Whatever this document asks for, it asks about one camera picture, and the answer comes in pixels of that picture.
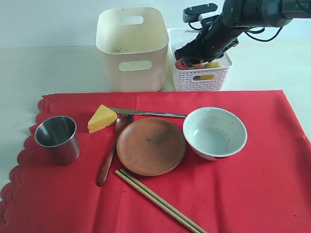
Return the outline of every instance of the stainless steel cup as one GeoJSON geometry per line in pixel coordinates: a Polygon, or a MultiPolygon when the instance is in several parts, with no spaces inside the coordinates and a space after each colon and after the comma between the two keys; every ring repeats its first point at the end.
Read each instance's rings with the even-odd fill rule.
{"type": "Polygon", "coordinates": [[[69,116],[53,116],[42,122],[35,131],[35,141],[59,165],[71,164],[80,155],[77,124],[69,116]]]}

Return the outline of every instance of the clay plate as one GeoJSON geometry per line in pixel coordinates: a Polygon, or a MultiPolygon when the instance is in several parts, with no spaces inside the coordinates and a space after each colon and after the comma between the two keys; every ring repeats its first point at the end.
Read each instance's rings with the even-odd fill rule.
{"type": "Polygon", "coordinates": [[[160,118],[142,118],[129,124],[117,141],[120,161],[142,176],[157,176],[174,169],[183,159],[186,140],[173,123],[160,118]]]}

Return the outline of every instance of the knife blade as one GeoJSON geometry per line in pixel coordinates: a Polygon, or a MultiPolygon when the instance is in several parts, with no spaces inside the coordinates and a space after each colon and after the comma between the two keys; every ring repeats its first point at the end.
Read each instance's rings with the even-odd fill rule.
{"type": "Polygon", "coordinates": [[[187,117],[187,115],[185,114],[178,114],[178,113],[159,113],[159,112],[124,109],[124,108],[110,108],[110,109],[117,114],[149,115],[149,116],[174,117],[174,118],[187,117]]]}

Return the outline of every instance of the red tablecloth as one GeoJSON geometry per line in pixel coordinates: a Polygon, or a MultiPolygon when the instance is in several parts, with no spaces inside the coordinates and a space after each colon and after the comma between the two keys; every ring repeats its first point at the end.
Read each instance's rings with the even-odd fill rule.
{"type": "MultiPolygon", "coordinates": [[[[114,174],[122,167],[117,156],[105,185],[96,185],[115,134],[114,126],[88,134],[87,122],[100,104],[181,114],[204,106],[233,112],[248,131],[241,152],[209,162],[188,146],[171,172],[136,177],[209,233],[311,231],[311,144],[286,97],[282,91],[231,91],[44,96],[37,123],[53,115],[73,117],[82,153],[73,164],[56,166],[31,135],[1,191],[1,233],[188,232],[114,174]]],[[[182,128],[183,119],[167,119],[182,128]]]]}

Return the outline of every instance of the wooden chopstick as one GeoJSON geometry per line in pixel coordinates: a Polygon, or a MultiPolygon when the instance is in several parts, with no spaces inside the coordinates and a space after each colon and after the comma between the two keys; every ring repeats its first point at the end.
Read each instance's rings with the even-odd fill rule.
{"type": "Polygon", "coordinates": [[[159,195],[157,195],[155,192],[153,192],[131,174],[126,172],[124,169],[120,169],[120,171],[116,170],[115,173],[123,180],[125,180],[129,185],[139,191],[142,195],[144,195],[146,198],[148,198],[154,204],[164,210],[167,214],[169,214],[171,217],[175,218],[178,222],[188,228],[190,231],[194,233],[207,233],[195,222],[183,215],[180,211],[171,206],[167,201],[165,201],[163,198],[161,198],[159,195]]]}

